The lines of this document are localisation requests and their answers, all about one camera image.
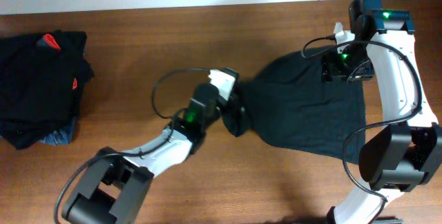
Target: wooden table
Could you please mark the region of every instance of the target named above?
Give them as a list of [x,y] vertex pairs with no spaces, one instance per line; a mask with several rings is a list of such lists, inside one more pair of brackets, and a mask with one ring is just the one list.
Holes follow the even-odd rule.
[[[86,87],[74,142],[36,144],[15,151],[0,142],[0,223],[51,223],[55,199],[68,177],[95,152],[136,147],[159,135],[166,122],[151,110],[155,81],[175,68],[229,66],[255,75],[270,61],[349,28],[350,1],[245,6],[110,10],[0,16],[0,37],[25,32],[84,30],[86,59],[95,78]],[[383,0],[411,10],[416,56],[428,101],[442,120],[442,0]],[[186,106],[204,75],[178,75],[158,94],[162,112]],[[367,122],[382,119],[376,80],[365,83]],[[367,139],[379,130],[367,132]],[[354,173],[357,167],[351,166]],[[137,223],[275,223],[324,216],[353,184],[341,161],[270,147],[248,132],[234,138],[221,122],[183,165],[155,179]],[[442,172],[394,201],[383,216],[407,223],[440,223]]]

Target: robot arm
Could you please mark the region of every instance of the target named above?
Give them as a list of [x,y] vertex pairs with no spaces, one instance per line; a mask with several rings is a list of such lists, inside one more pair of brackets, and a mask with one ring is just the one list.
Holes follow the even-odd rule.
[[[338,44],[358,40],[387,44],[407,56],[420,81],[414,56],[414,28],[408,12],[382,9],[381,0],[355,0],[350,8],[352,31],[342,31],[336,24]],[[411,70],[392,50],[368,44],[348,45],[323,58],[328,79],[363,80],[376,71],[383,120],[395,120],[412,113],[418,105],[418,87]],[[336,73],[333,68],[344,67]],[[361,150],[358,180],[364,187],[377,191],[388,200],[385,206],[417,185],[426,184],[441,164],[442,129],[421,88],[422,109],[402,124],[387,125]],[[328,214],[330,223],[370,223],[382,210],[382,199],[355,186],[350,195]]]
[[[225,68],[211,70],[209,77],[210,84],[200,84],[195,89],[182,119],[172,120],[154,140],[125,151],[146,155],[103,158],[87,168],[63,207],[63,218],[74,224],[134,223],[152,180],[184,162],[201,146],[206,129],[220,117],[220,109],[229,101],[238,74]],[[106,147],[97,155],[115,152]],[[109,196],[99,188],[101,183],[120,189],[119,196]]]

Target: black bracket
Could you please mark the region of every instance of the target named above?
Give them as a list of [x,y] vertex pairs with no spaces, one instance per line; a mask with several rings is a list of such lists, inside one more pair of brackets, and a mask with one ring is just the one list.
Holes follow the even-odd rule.
[[373,190],[410,192],[430,181],[442,163],[442,128],[390,124],[359,155],[359,171]]
[[[233,69],[223,68],[222,72],[233,76],[235,81],[238,81],[239,73]],[[206,130],[220,118],[221,110],[226,108],[233,95],[231,93],[226,101],[220,96],[218,88],[209,83],[200,84],[194,90],[183,120],[180,120],[180,125],[175,127],[193,143],[189,155],[193,155],[201,147],[206,137]]]
[[[356,41],[369,41],[378,32],[404,30],[414,33],[410,12],[382,8],[381,0],[354,0],[349,7],[350,27]],[[367,44],[350,44],[343,54],[330,52],[322,58],[323,82],[342,79],[347,82],[370,80],[374,69],[367,55]]]
[[[106,147],[97,156],[115,152]],[[74,224],[134,223],[152,179],[153,174],[147,168],[136,167],[122,157],[103,158],[84,172],[61,215]],[[101,183],[119,188],[118,198],[101,190]]]

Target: black t-shirt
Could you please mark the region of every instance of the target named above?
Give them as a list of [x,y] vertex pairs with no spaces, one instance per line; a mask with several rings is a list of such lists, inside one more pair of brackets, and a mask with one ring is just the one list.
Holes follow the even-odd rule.
[[[360,82],[322,82],[321,74],[320,58],[305,59],[300,52],[273,61],[236,85],[240,107],[224,112],[224,124],[235,136],[251,127],[272,146],[342,158],[343,140],[365,126],[363,88]],[[358,163],[364,144],[361,132],[348,146],[348,162]]]

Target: folded clothes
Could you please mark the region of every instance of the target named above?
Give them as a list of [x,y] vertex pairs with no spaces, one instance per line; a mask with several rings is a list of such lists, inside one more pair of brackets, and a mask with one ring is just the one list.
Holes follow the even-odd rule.
[[[275,60],[254,79],[238,83],[239,104],[222,115],[226,128],[234,136],[252,128],[272,146],[342,158],[343,140],[365,126],[363,88],[360,82],[324,83],[321,73],[319,58],[305,59],[299,52]],[[358,163],[364,144],[360,132],[348,147],[348,162]]]
[[84,85],[93,77],[84,59],[86,33],[0,39],[0,135],[17,149],[70,126]]

